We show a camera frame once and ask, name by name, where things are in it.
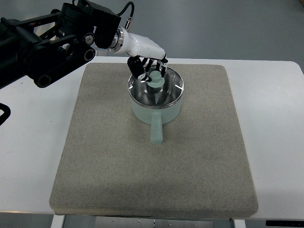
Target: cable connector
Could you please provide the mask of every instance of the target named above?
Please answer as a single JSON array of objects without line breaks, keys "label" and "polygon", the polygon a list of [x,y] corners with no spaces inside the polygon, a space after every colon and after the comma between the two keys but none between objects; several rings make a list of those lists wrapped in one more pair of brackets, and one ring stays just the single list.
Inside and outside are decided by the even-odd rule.
[{"label": "cable connector", "polygon": [[126,22],[126,24],[124,26],[125,30],[129,31],[129,27],[131,25],[131,21],[132,20],[133,20],[132,17],[128,17],[128,20],[127,20],[127,22]]}]

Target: pot rim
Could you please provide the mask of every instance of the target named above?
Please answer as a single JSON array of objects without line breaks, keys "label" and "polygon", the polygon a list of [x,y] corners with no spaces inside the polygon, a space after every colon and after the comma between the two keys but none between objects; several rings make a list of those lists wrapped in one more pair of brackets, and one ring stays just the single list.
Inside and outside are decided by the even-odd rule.
[{"label": "pot rim", "polygon": [[[181,93],[180,95],[178,96],[178,98],[176,98],[174,101],[172,101],[171,103],[169,104],[166,104],[164,106],[149,106],[149,105],[145,105],[145,104],[142,104],[140,103],[139,101],[137,101],[132,95],[131,95],[131,92],[130,92],[130,89],[128,87],[128,92],[129,92],[129,95],[130,97],[132,98],[132,100],[135,101],[136,104],[140,105],[141,107],[144,107],[144,108],[149,108],[149,109],[153,109],[153,110],[159,110],[159,109],[165,109],[165,108],[168,108],[168,107],[171,107],[172,105],[176,104],[182,97],[182,94],[184,92],[184,81],[182,80],[182,77],[180,76],[179,73],[177,73],[175,70],[173,70],[172,68],[170,67],[167,67],[167,69],[170,69],[172,72],[174,72],[175,74],[177,74],[180,79],[181,79],[181,82],[182,82],[182,90],[181,90]],[[128,80],[128,85],[130,83],[130,80],[132,79],[133,75],[130,76],[129,80]]]}]

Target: black cable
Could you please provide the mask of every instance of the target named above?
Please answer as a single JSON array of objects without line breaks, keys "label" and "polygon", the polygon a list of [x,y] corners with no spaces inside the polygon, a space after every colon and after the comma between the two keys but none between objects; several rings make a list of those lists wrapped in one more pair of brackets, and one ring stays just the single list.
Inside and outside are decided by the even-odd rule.
[{"label": "black cable", "polygon": [[0,110],[3,111],[3,114],[0,115],[0,125],[1,125],[1,124],[3,124],[7,120],[7,118],[9,118],[9,116],[10,116],[10,108],[7,105],[5,105],[5,104],[1,104],[0,103]]},{"label": "black cable", "polygon": [[126,10],[127,10],[127,8],[129,7],[131,5],[131,14],[130,14],[130,17],[132,18],[133,17],[133,14],[134,14],[134,3],[133,2],[128,2],[127,4],[126,4],[126,6],[123,8],[123,10],[122,11],[120,11],[117,15],[118,16],[121,16]]}]

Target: saucepan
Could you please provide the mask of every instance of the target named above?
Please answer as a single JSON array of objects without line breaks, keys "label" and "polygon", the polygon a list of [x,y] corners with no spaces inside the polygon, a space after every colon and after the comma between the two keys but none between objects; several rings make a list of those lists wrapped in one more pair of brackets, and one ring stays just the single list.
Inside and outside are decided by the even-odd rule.
[{"label": "saucepan", "polygon": [[[148,75],[155,68],[152,65]],[[151,125],[151,143],[161,144],[162,125],[172,121],[180,112],[184,82],[176,71],[168,67],[161,87],[153,88],[148,84],[133,76],[129,78],[128,91],[132,110],[139,120]]]}]

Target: white robotic hand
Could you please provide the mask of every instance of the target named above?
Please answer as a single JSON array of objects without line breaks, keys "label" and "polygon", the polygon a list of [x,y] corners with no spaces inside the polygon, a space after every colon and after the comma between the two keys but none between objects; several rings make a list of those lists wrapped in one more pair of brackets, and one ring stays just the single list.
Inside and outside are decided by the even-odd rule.
[{"label": "white robotic hand", "polygon": [[149,38],[129,33],[122,27],[118,28],[110,46],[110,51],[116,54],[127,53],[131,56],[128,59],[128,66],[133,76],[138,80],[151,81],[146,72],[155,60],[157,60],[155,70],[161,71],[162,77],[166,73],[168,60],[165,51]]}]

